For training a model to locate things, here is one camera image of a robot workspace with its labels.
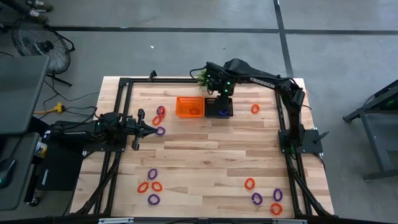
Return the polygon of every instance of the wooden table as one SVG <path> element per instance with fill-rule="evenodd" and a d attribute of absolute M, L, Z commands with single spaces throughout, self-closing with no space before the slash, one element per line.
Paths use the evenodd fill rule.
<path fill-rule="evenodd" d="M 98 114 L 113 110 L 119 78 L 104 77 Z M 305 88 L 302 79 L 295 80 Z M 284 211 L 278 217 L 294 217 L 285 157 L 280 153 L 277 137 L 280 127 L 274 91 L 255 84 L 237 85 L 233 95 L 234 116 L 230 119 L 179 118 L 175 115 L 176 96 L 208 94 L 193 83 L 134 84 L 129 115 L 136 118 L 142 108 L 146 123 L 152 125 L 156 108 L 164 105 L 167 114 L 160 125 L 166 129 L 166 135 L 153 134 L 141 139 L 139 151 L 131 149 L 134 137 L 129 137 L 119 166 L 112 216 L 272 218 L 272 193 L 278 187 L 284 194 L 280 203 Z M 255 103 L 261 107 L 258 114 L 250 111 Z M 308 94 L 304 104 L 308 105 Z M 313 128 L 311 111 L 306 107 L 302 108 L 302 123 L 307 129 Z M 71 212 L 81 208 L 98 186 L 103 157 L 104 153 L 96 152 L 84 160 Z M 311 154 L 302 157 L 309 189 L 333 213 L 319 158 Z M 149 189 L 139 194 L 137 186 L 153 167 L 159 170 L 156 180 L 164 189 L 158 193 L 159 205 L 150 207 L 147 198 L 155 192 Z M 248 177 L 256 181 L 254 190 L 244 188 Z M 254 192 L 264 197 L 259 207 L 249 200 Z M 301 190 L 297 192 L 304 211 Z"/>

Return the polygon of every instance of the orange plastic bin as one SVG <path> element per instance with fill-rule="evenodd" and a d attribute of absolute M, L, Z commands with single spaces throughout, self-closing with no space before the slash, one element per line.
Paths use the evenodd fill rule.
<path fill-rule="evenodd" d="M 202 96 L 178 96 L 175 114 L 180 118 L 201 118 L 205 115 L 205 98 Z"/>

